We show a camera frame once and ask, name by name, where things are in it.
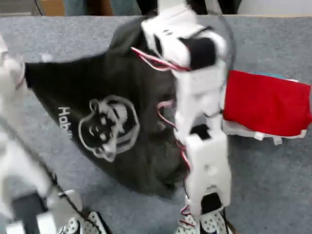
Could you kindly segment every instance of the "red fabric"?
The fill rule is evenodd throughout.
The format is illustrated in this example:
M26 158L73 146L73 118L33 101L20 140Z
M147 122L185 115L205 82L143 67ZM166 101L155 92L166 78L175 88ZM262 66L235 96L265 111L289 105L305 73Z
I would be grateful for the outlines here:
M261 133L297 136L312 121L306 84L230 71L223 117Z

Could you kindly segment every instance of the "black component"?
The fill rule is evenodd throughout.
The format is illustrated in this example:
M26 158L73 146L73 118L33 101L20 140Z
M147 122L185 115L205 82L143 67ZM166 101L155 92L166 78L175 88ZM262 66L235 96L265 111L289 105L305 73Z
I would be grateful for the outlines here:
M73 61L26 63L25 76L50 117L95 165L131 190L170 197L170 185L185 178L187 165L173 131L159 124L156 108L175 97L174 76L151 69L131 50L150 53L141 28L147 18L120 26L107 51ZM107 106L122 126L117 134L103 111ZM114 162L99 157L112 155L105 150L115 144Z
M149 15L154 9L157 9L157 0L136 0L142 15Z
M203 214L216 211L222 207L219 195L217 193L209 194L203 197L201 201L201 210Z
M186 1L191 8L196 12L198 15L206 15L207 8L205 0L187 0Z
M200 124L193 127L191 129L190 134L197 134L200 137L200 139L206 140L211 138L210 135L208 134L208 130L209 128L207 127L206 124Z
M223 14L237 14L241 0L218 0Z
M191 55L190 68L197 70L215 64L216 47L210 38L179 38L189 49Z
M26 234L40 234L37 215L48 211L38 193L22 196L13 201L16 220L23 222Z
M156 49L158 53L162 56L162 47L161 47L160 40L158 37L156 37L156 35L154 35L154 39L155 39Z

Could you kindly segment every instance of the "cartoon face print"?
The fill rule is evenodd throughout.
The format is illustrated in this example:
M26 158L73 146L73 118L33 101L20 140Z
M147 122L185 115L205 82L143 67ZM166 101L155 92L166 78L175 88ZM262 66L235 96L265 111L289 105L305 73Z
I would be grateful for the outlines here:
M113 95L89 104L91 113L78 125L79 138L94 156L112 162L117 154L130 150L137 139L140 126L134 106Z

